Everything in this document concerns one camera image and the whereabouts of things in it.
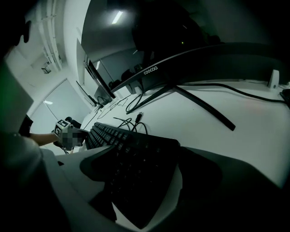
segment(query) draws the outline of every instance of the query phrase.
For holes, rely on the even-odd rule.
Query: desk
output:
[[[264,83],[223,83],[250,94],[282,100],[279,96],[281,88],[270,91]],[[141,122],[146,124],[149,135],[176,139],[181,146],[246,161],[276,185],[282,187],[290,166],[290,110],[288,106],[249,98],[221,87],[184,88],[220,111],[236,125],[235,130],[229,130],[203,108],[175,92],[165,93],[156,101],[126,115],[126,106],[136,97],[136,95],[130,96],[124,106],[116,106],[103,118],[97,120],[101,113],[99,112],[88,124],[86,130],[89,131],[96,121],[119,126],[121,122],[113,117],[121,119],[131,117],[134,120],[139,112],[143,112]],[[87,115],[82,126],[87,125],[94,115],[94,112]],[[145,132],[141,125],[137,126],[137,130],[141,133]],[[179,187],[170,187],[167,195],[171,194],[171,189],[180,188],[180,178],[176,170],[173,182],[179,184]],[[128,226],[125,217],[118,223]]]

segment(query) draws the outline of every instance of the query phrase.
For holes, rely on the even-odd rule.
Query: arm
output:
[[[39,146],[43,146],[59,140],[59,138],[53,133],[43,135],[30,134],[30,138],[33,139]]]

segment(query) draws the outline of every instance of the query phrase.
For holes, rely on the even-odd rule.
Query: monitor leg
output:
[[[197,96],[189,93],[188,91],[176,86],[176,85],[166,85],[164,86],[162,89],[160,89],[159,91],[157,91],[156,93],[152,94],[150,97],[148,97],[146,100],[144,100],[143,102],[141,102],[140,104],[138,104],[137,106],[135,106],[135,108],[129,110],[127,112],[127,114],[132,113],[134,110],[142,107],[143,105],[147,104],[148,102],[156,99],[157,97],[159,97],[160,95],[162,95],[163,93],[166,93],[169,90],[174,90],[175,92],[181,94],[182,96],[188,98],[189,100],[193,101],[194,103],[198,104],[199,106],[201,106],[203,109],[207,110],[209,113],[211,113],[213,116],[215,116],[217,119],[219,119],[225,126],[227,126],[230,130],[234,130],[236,128],[236,126],[229,121],[224,115],[222,115],[220,112],[218,112],[215,108],[213,108],[211,105],[207,104],[205,101],[201,100],[200,98],[198,98]]]
[[[207,110],[209,113],[211,113],[213,116],[215,116],[217,119],[219,119],[225,126],[227,126],[230,130],[234,130],[236,126],[229,121],[224,115],[222,115],[220,112],[218,112],[215,108],[213,108],[211,105],[207,104],[205,101],[201,100],[197,96],[189,93],[188,91],[178,87],[174,86],[173,90],[182,96],[188,98],[189,100],[193,101],[194,103],[201,106],[203,109]]]

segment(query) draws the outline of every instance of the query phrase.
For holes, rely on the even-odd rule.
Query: ceiling light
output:
[[[119,12],[117,13],[116,17],[114,18],[112,24],[116,24],[116,23],[118,22],[118,20],[119,20],[119,18],[121,17],[122,14],[123,14],[123,12],[122,12],[122,11],[119,11]]]
[[[98,70],[99,65],[100,65],[100,61],[98,61],[98,63],[97,63],[96,70]]]
[[[45,104],[52,105],[51,101],[43,101]]]

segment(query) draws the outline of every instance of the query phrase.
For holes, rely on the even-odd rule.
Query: black keyboard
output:
[[[114,168],[108,175],[106,192],[129,221],[144,228],[167,193],[177,164],[179,142],[95,123],[86,145],[88,149],[115,146],[114,158],[110,159]]]

